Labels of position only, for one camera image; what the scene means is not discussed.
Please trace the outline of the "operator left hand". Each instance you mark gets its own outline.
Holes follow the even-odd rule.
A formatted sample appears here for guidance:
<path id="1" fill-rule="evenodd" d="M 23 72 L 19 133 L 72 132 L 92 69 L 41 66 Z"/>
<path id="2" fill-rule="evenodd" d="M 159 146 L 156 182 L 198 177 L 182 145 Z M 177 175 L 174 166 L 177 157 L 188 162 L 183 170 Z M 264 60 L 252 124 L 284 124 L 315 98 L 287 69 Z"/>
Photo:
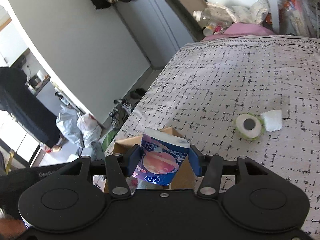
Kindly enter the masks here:
<path id="1" fill-rule="evenodd" d="M 1 239 L 13 239 L 25 232 L 26 227 L 22 220 L 1 219 Z"/>

